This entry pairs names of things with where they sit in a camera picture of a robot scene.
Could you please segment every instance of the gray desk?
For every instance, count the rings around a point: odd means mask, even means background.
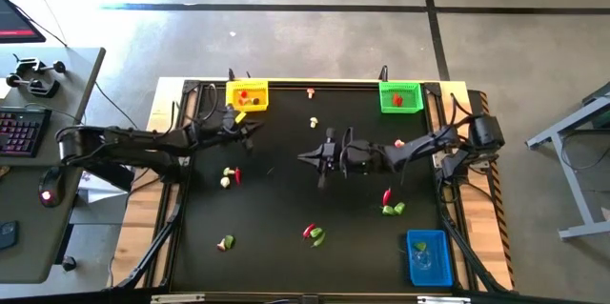
[[[61,60],[69,71],[65,76],[53,74],[61,83],[61,88],[53,99],[36,98],[21,89],[12,89],[0,101],[0,105],[23,106],[37,102],[67,111],[78,119],[82,118],[106,53],[104,49],[2,46],[0,75],[14,69],[12,53],[19,57],[39,57],[47,64]],[[72,124],[71,118],[54,112],[39,152],[41,157],[20,160],[0,158],[0,165],[11,165],[10,172],[0,179],[0,221],[19,221],[18,244],[0,251],[0,283],[40,283],[49,275],[68,224],[81,170],[73,169],[66,173],[64,201],[52,209],[46,209],[40,204],[37,196],[38,181],[42,172],[59,161],[54,142],[55,131]]]
[[[48,66],[55,60],[66,64],[66,73],[48,71],[41,80],[50,83],[52,79],[60,83],[57,94],[50,99],[38,98],[28,93],[24,87],[11,89],[0,106],[23,107],[29,103],[41,103],[54,109],[67,112],[78,119],[83,117],[85,108],[92,93],[93,84],[102,65],[106,51],[100,48],[33,48],[7,45],[0,47],[0,77],[15,69],[15,58],[38,57]],[[74,120],[65,114],[54,112],[51,115],[50,127],[45,134],[42,145],[35,158],[0,157],[0,165],[6,166],[48,166],[59,162],[59,146],[55,143],[54,134],[61,128],[74,125]]]

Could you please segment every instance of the black floor line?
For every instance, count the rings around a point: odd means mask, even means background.
[[[103,10],[266,11],[266,12],[399,12],[424,13],[422,6],[293,4],[105,4]]]
[[[307,4],[149,4],[111,3],[102,10],[166,10],[166,11],[268,11],[268,12],[397,12],[427,13],[424,6],[388,5],[307,5]],[[491,8],[491,7],[438,7],[437,13],[461,14],[575,14],[608,15],[610,8]]]
[[[437,59],[438,77],[441,81],[449,81],[449,68],[445,58],[445,49],[442,47],[435,0],[426,0],[426,9],[428,10],[428,22],[430,22],[430,33],[432,34],[432,46]]]
[[[438,13],[465,14],[610,14],[607,8],[483,8],[483,7],[437,7]]]

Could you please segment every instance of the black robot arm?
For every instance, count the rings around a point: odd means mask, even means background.
[[[83,167],[121,188],[133,177],[124,165],[150,168],[162,182],[176,183],[181,175],[179,157],[231,142],[252,149],[250,137],[262,123],[238,116],[229,105],[220,121],[195,119],[167,132],[75,126],[58,132],[56,139],[63,165]]]
[[[467,123],[470,124],[470,137],[459,136],[458,128]],[[324,187],[328,172],[341,171],[346,177],[349,173],[398,172],[421,157],[457,149],[442,160],[443,178],[450,178],[459,166],[495,158],[504,145],[497,119],[487,114],[471,115],[400,147],[354,140],[353,132],[353,128],[349,128],[338,144],[335,130],[330,128],[326,131],[326,142],[312,152],[297,156],[300,161],[316,167],[320,174],[318,187]]]

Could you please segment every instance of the gray floor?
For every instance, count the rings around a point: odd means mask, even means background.
[[[14,0],[53,31],[44,0]],[[424,5],[424,0],[47,0],[74,46],[103,46],[99,83],[145,126],[159,76],[219,76],[231,67],[254,77],[438,79],[425,13],[293,13],[99,10],[102,3],[255,3]],[[439,6],[609,8],[610,0],[436,0]],[[517,288],[524,294],[608,302],[608,234],[560,242],[558,228],[581,223],[552,150],[523,142],[574,110],[608,81],[610,15],[439,16],[452,80],[489,94],[507,144],[500,175]],[[97,92],[90,123],[127,125]],[[607,141],[579,143],[579,161]],[[610,208],[602,162],[584,172],[585,190]],[[0,286],[0,296],[68,293],[104,287],[117,238],[113,227],[81,226],[70,253],[78,273],[54,269],[42,285]]]

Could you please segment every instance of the red toy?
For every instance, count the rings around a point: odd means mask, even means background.
[[[392,194],[392,190],[388,189],[384,194],[383,194],[383,200],[381,201],[381,204],[383,206],[388,205],[388,203],[390,203],[390,195]]]
[[[392,105],[396,107],[402,106],[402,97],[398,95],[398,93],[394,93],[394,96],[392,97]]]
[[[238,167],[235,168],[235,182],[237,182],[237,185],[241,184],[241,170]]]
[[[313,229],[315,229],[315,223],[312,223],[305,228],[305,231],[303,232],[303,239],[309,238],[309,233],[311,233]]]

